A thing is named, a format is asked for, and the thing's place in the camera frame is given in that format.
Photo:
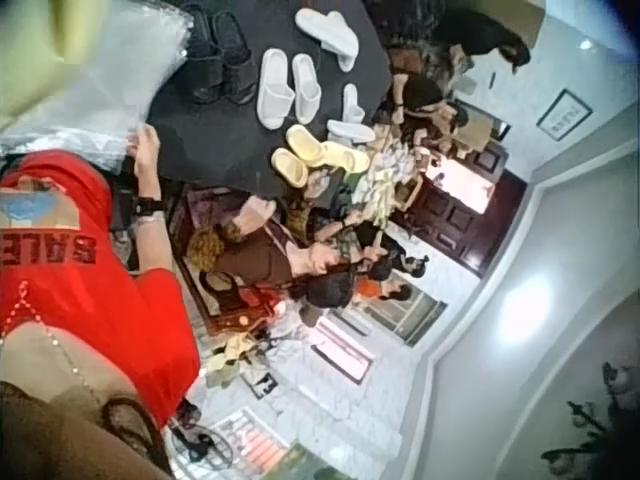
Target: chain necklace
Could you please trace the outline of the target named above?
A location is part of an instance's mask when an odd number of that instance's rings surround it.
[[[96,394],[93,387],[89,385],[89,382],[87,381],[82,371],[74,363],[71,356],[64,350],[64,348],[62,348],[62,345],[60,344],[60,340],[58,340],[58,338],[53,333],[51,328],[49,328],[49,326],[46,323],[44,323],[40,314],[36,311],[35,308],[33,308],[31,303],[29,303],[26,300],[27,293],[29,292],[28,287],[29,287],[29,283],[26,280],[23,280],[22,282],[20,282],[20,286],[18,287],[18,295],[20,296],[20,300],[18,300],[15,303],[15,305],[11,309],[11,312],[9,313],[9,316],[4,320],[4,325],[2,327],[2,334],[0,334],[0,351],[4,346],[4,342],[6,340],[9,328],[16,321],[16,317],[18,313],[20,313],[20,311],[23,309],[26,310],[28,314],[30,314],[31,318],[35,320],[35,322],[38,323],[40,326],[42,326],[47,336],[47,339],[51,342],[51,345],[53,346],[54,350],[58,350],[60,354],[64,357],[64,359],[67,361],[69,367],[71,368],[71,373],[75,377],[77,377],[80,385],[91,394],[91,396],[93,397],[93,400],[96,402],[96,405],[101,406],[103,402],[100,400],[100,397]]]

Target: red shirt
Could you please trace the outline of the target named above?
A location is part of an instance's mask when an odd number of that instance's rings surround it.
[[[37,179],[57,188],[30,191]],[[26,301],[43,322],[117,365],[158,425],[166,425],[200,367],[175,275],[157,269],[134,280],[127,274],[109,239],[109,187],[74,155],[30,155],[0,182],[18,186],[19,193],[5,188],[0,195],[0,319],[28,282]],[[21,308],[10,329],[32,318]]]

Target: clear plastic sheet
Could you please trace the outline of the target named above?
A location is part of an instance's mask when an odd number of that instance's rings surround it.
[[[118,172],[127,140],[182,65],[192,19],[160,1],[113,0],[93,60],[0,132],[0,155],[62,148]]]

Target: wristwatch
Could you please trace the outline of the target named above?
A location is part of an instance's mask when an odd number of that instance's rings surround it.
[[[133,211],[136,217],[152,217],[155,212],[164,212],[162,200],[149,197],[138,197],[133,201]]]

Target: brown wooden door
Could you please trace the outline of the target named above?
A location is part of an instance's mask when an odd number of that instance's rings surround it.
[[[496,142],[489,142],[482,152],[473,151],[462,161],[471,171],[496,184],[502,176],[509,154]]]
[[[411,208],[394,213],[392,220],[482,277],[513,221],[526,186],[504,170],[481,215],[425,178]]]

